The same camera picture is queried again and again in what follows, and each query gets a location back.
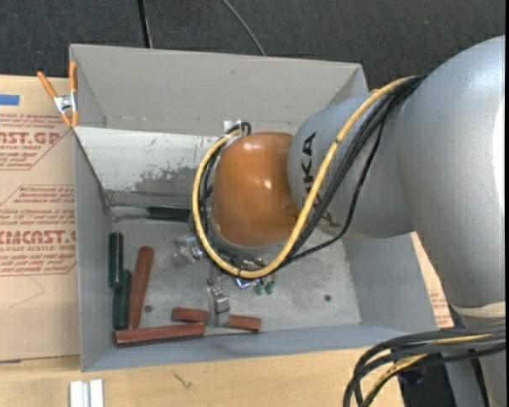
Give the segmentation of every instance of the cable bundle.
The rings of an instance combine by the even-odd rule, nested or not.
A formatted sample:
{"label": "cable bundle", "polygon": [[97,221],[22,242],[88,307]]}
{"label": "cable bundle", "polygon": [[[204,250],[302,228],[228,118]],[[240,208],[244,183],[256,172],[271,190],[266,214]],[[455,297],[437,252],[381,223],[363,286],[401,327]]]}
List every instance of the cable bundle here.
{"label": "cable bundle", "polygon": [[[367,407],[384,384],[393,376],[413,369],[442,365],[458,360],[472,360],[506,349],[506,324],[449,328],[396,337],[368,349],[356,363],[345,389],[343,406],[350,407],[353,394],[359,407]],[[361,380],[380,366],[393,363],[364,397]]]}

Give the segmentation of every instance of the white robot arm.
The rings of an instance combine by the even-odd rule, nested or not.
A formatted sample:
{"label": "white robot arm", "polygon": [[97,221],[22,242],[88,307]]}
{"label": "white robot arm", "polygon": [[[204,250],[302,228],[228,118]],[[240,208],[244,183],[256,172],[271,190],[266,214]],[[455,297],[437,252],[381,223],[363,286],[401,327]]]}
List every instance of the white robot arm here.
{"label": "white robot arm", "polygon": [[[204,167],[215,163],[211,153],[194,186],[200,242],[224,271],[254,279],[292,262],[315,227],[348,239],[416,231],[463,325],[505,322],[504,119],[505,37],[497,37],[427,77],[334,104],[311,116],[294,138],[223,139],[214,150],[220,159],[205,228],[198,213],[209,210],[199,189]],[[257,150],[262,157],[253,157]],[[244,159],[267,167],[243,167],[245,180],[234,181],[256,185],[234,189],[227,176]],[[313,191],[315,184],[321,186]],[[248,203],[234,204],[249,193]],[[306,199],[313,209],[298,212]],[[273,208],[262,215],[268,204]],[[251,212],[242,217],[239,206]],[[255,217],[260,222],[245,228],[245,219]],[[243,235],[232,233],[242,228]],[[215,244],[231,253],[223,256]],[[234,252],[254,257],[271,249],[278,255],[262,268],[234,264]],[[505,350],[482,365],[491,405],[506,405]]]}

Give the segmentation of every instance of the small metal part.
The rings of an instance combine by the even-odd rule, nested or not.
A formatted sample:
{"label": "small metal part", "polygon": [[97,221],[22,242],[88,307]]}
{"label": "small metal part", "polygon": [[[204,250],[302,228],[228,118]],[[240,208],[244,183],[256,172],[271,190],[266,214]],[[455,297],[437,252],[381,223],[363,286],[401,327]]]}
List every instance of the small metal part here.
{"label": "small metal part", "polygon": [[179,238],[176,238],[174,244],[177,247],[177,252],[174,253],[176,258],[196,262],[204,257],[204,251],[200,248],[196,237],[193,235],[181,235]]}
{"label": "small metal part", "polygon": [[239,289],[245,289],[245,288],[248,288],[252,285],[253,282],[249,282],[249,281],[245,281],[244,279],[241,279],[240,277],[236,277],[234,279],[234,284],[236,285],[236,287],[238,287]]}
{"label": "small metal part", "polygon": [[230,322],[230,303],[228,296],[220,287],[207,288],[208,300],[210,301],[210,314],[205,324],[209,327],[223,327]]}

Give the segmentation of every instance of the black wire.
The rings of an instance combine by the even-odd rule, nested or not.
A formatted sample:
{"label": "black wire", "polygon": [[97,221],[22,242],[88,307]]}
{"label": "black wire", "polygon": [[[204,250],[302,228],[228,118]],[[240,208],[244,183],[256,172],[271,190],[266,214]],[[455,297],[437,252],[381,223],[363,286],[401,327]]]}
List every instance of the black wire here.
{"label": "black wire", "polygon": [[145,47],[153,48],[153,42],[151,41],[151,35],[149,33],[147,15],[145,14],[145,4],[143,3],[143,0],[136,1],[137,1],[137,11],[139,13],[140,21],[142,22],[143,41],[145,42]]}
{"label": "black wire", "polygon": [[[358,198],[360,196],[361,188],[364,184],[364,181],[366,180],[367,173],[369,171],[369,168],[371,166],[371,163],[373,161],[373,158],[375,156],[375,153],[377,152],[379,143],[381,142],[381,137],[383,134],[383,123],[386,120],[386,117],[388,116],[389,112],[395,108],[399,103],[401,103],[405,98],[407,98],[411,93],[420,85],[420,83],[424,80],[426,75],[419,75],[416,77],[412,77],[410,79],[407,79],[403,83],[400,83],[398,86],[396,86],[392,91],[390,91],[385,97],[381,98],[380,101],[378,101],[373,109],[370,111],[369,115],[366,117],[365,121],[362,123],[360,129],[358,132],[356,132],[355,136],[353,137],[353,141],[350,144],[347,152],[345,153],[344,157],[341,159],[338,171],[334,175],[333,179],[330,181],[329,187],[327,191],[325,192],[325,195],[322,197],[321,201],[317,205],[317,208],[311,217],[309,221],[309,225],[307,226],[307,229],[302,232],[297,242],[294,244],[293,249],[289,253],[290,256],[288,256],[282,264],[280,264],[274,271],[271,272],[275,273],[278,270],[281,270],[282,268],[286,267],[287,265],[293,263],[294,261],[304,258],[305,256],[308,256],[309,254],[313,254],[314,252],[317,252],[327,246],[330,246],[331,244],[338,241],[349,229],[350,223],[352,222],[355,207],[358,202]],[[372,133],[375,131],[375,129],[379,126],[379,133],[377,136],[377,139],[372,147],[372,151],[368,155],[368,158],[366,160],[366,163],[364,165],[364,169],[361,172],[361,176],[359,178],[359,181],[356,184],[355,191],[353,193],[353,197],[351,199],[349,213],[347,215],[347,219],[344,223],[344,227],[342,228],[341,232],[334,238],[331,238],[330,240],[326,241],[325,243],[319,244],[313,248],[310,248],[308,250],[305,250],[301,254],[294,255],[301,246],[305,243],[307,238],[311,235],[311,233],[315,230],[318,222],[324,215],[324,213],[327,210],[327,206],[332,202],[332,199],[338,190],[339,185],[341,184],[342,180],[344,179],[346,173],[349,171],[350,166],[353,164],[355,159],[358,156],[358,153],[362,150],[362,148],[365,146],[367,140],[372,135]],[[232,132],[234,130],[237,130],[240,128],[239,124],[233,125],[228,131]]]}
{"label": "black wire", "polygon": [[[409,368],[423,368],[423,367],[427,367],[427,366],[443,365],[443,364],[447,364],[450,362],[456,362],[456,361],[460,361],[460,360],[470,360],[470,359],[474,359],[474,358],[484,357],[484,356],[490,355],[490,354],[496,354],[496,353],[499,353],[500,351],[503,351],[505,349],[506,349],[506,343],[504,342],[504,343],[499,343],[493,347],[485,348],[483,350],[469,351],[469,352],[466,352],[463,354],[455,354],[452,356],[434,358],[432,355],[429,355],[423,359],[420,359],[418,362],[415,362],[415,363],[411,364],[410,366],[407,366],[406,368],[404,368],[403,370],[400,370],[400,371],[404,371]],[[368,407],[372,403],[372,401],[375,399],[375,397],[377,396],[379,391],[387,383],[387,381],[390,380],[390,378],[392,378],[394,375],[395,374],[390,374],[386,378],[384,378],[374,389],[372,389],[372,391],[370,392],[370,394],[368,395],[368,397],[366,399],[357,399],[356,400],[357,404],[360,407]],[[355,381],[355,386],[360,386],[360,380]],[[345,397],[344,397],[343,406],[349,407],[349,405],[350,405],[350,399],[348,399],[346,401]]]}
{"label": "black wire", "polygon": [[[449,343],[445,341],[445,343],[433,344],[433,341],[441,341],[444,339],[449,339],[450,337],[466,337],[466,336],[475,336],[479,334],[490,334],[492,335],[490,338],[479,339],[473,342],[460,342],[455,341],[453,343]],[[506,327],[505,325],[494,325],[494,326],[478,326],[478,327],[469,327],[469,328],[449,328],[449,329],[441,329],[438,331],[432,332],[421,332],[414,333],[411,335],[405,335],[402,337],[395,337],[393,339],[389,339],[374,345],[370,349],[368,349],[357,361],[355,369],[353,371],[353,378],[351,379],[349,385],[344,394],[344,405],[348,405],[350,402],[350,398],[352,397],[353,391],[357,397],[357,401],[361,399],[361,390],[360,390],[360,380],[366,375],[368,372],[377,369],[379,366],[386,365],[393,361],[404,359],[405,357],[416,355],[416,354],[438,354],[442,351],[452,351],[456,348],[471,348],[477,346],[483,346],[486,344],[499,342],[503,340],[505,343],[506,336]],[[393,353],[386,354],[384,356],[378,357],[371,362],[367,363],[369,359],[371,359],[376,354],[383,352],[386,349],[393,349]],[[460,355],[449,356],[449,357],[461,357]]]}
{"label": "black wire", "polygon": [[[500,341],[501,339],[505,340],[506,328],[504,326],[478,326],[471,328],[450,328],[450,329],[442,329],[440,331],[433,332],[422,332],[415,333],[412,335],[405,335],[403,337],[395,337],[393,339],[389,339],[379,343],[369,350],[367,350],[357,361],[355,369],[353,371],[353,381],[359,381],[363,375],[363,371],[373,371],[381,365],[388,364],[392,361],[403,359],[407,355],[412,354],[421,354],[424,352],[433,352],[433,345],[428,345],[432,341],[444,340],[450,337],[465,337],[465,336],[475,336],[484,333],[490,333],[493,337],[490,339],[491,342]],[[436,351],[444,351],[448,349],[447,347],[454,346],[451,343],[440,344],[439,350]],[[376,354],[383,352],[386,349],[394,349],[394,353],[387,354],[381,356],[372,362],[367,363],[369,359],[371,359]]]}
{"label": "black wire", "polygon": [[335,196],[335,193],[337,192],[339,186],[341,185],[345,175],[347,174],[351,165],[358,157],[359,152],[362,150],[367,140],[371,137],[372,133],[375,131],[375,128],[380,123],[384,122],[387,116],[389,115],[389,112],[396,106],[398,106],[405,98],[409,97],[425,78],[426,75],[418,75],[416,77],[412,77],[410,79],[405,80],[403,83],[400,83],[385,97],[383,97],[379,102],[375,104],[373,109],[370,111],[369,115],[362,123],[358,132],[356,132],[349,149],[345,153],[344,157],[341,159],[338,170],[334,174],[324,196],[319,201],[319,204],[317,205],[315,212],[310,218],[309,225],[302,232],[299,239],[294,244],[294,247],[291,250],[291,253],[289,254],[290,258],[292,258],[292,256],[305,244],[311,233],[317,227],[319,221],[324,216],[328,206],[332,202],[333,197]]}

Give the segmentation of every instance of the wooden block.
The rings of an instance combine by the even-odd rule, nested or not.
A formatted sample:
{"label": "wooden block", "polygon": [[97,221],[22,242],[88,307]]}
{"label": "wooden block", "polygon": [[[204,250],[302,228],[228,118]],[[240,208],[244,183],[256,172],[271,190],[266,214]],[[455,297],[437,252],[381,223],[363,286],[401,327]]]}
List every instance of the wooden block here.
{"label": "wooden block", "polygon": [[142,319],[143,302],[151,268],[153,266],[154,249],[149,246],[142,246],[137,253],[136,268],[132,278],[132,288],[130,292],[130,314],[128,315],[128,329],[137,329],[139,321]]}
{"label": "wooden block", "polygon": [[177,324],[115,332],[113,334],[113,343],[117,347],[130,347],[145,343],[159,343],[202,337],[204,334],[205,324],[203,323]]}
{"label": "wooden block", "polygon": [[[207,310],[176,307],[172,311],[171,319],[174,321],[204,322],[209,314]],[[230,322],[224,327],[258,332],[262,327],[262,320],[253,316],[230,315]]]}

